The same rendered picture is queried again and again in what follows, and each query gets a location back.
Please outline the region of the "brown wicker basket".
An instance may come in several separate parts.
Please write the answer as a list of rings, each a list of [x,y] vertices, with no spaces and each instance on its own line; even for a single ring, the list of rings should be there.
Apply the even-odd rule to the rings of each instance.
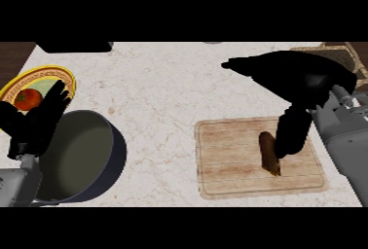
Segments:
[[[368,69],[349,42],[340,42],[335,45],[323,42],[319,47],[295,47],[291,50],[312,53],[331,59],[356,75],[356,86],[360,87],[368,84]]]

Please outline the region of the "red tomato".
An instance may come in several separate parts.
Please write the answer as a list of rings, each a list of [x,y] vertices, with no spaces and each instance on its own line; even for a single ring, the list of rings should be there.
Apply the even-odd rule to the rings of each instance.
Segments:
[[[23,89],[16,96],[15,106],[20,111],[28,111],[38,106],[41,100],[41,93],[35,89]]]

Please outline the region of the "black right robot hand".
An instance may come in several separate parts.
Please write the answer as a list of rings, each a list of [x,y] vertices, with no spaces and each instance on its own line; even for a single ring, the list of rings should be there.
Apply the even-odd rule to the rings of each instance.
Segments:
[[[289,103],[276,130],[275,155],[282,159],[303,148],[312,124],[307,111],[325,105],[334,85],[353,93],[356,75],[331,59],[297,51],[233,57],[221,67],[250,77]]]

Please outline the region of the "black appliance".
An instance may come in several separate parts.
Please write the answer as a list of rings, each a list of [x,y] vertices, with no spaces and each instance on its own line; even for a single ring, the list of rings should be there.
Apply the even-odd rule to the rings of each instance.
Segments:
[[[112,42],[37,42],[47,53],[106,53],[112,45]]]

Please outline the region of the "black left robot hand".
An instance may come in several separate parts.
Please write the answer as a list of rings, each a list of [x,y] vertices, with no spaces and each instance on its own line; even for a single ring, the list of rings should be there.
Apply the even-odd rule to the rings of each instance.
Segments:
[[[56,124],[71,103],[65,83],[57,81],[40,105],[23,115],[16,107],[0,101],[0,129],[12,137],[7,157],[17,160],[25,154],[41,156],[47,150]]]

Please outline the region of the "yellow patterned plate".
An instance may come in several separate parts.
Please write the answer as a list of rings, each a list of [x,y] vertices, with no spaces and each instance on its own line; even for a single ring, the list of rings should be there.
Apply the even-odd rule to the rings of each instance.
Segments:
[[[68,97],[74,98],[77,80],[72,72],[59,65],[44,65],[26,70],[0,89],[0,101],[6,101],[15,106],[16,96],[23,89],[35,89],[44,98],[57,81],[65,83]]]

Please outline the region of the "dark blue pot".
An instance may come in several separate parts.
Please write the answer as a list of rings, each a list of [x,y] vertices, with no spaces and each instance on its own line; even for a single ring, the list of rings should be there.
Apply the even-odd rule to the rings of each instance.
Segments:
[[[125,139],[105,117],[90,110],[66,113],[38,158],[43,178],[35,200],[59,204],[94,199],[114,186],[125,161]]]

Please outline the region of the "wooden cutting board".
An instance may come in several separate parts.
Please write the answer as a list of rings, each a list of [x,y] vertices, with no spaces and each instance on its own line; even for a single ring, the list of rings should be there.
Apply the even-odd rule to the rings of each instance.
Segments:
[[[193,127],[198,190],[214,200],[323,192],[328,180],[310,139],[281,159],[281,175],[261,168],[258,134],[276,135],[278,117],[199,121]]]

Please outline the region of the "dark wooden cabinet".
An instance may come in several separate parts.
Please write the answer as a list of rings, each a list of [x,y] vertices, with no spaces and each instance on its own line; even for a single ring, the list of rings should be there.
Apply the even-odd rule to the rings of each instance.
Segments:
[[[0,88],[17,76],[34,47],[34,42],[0,42]]]

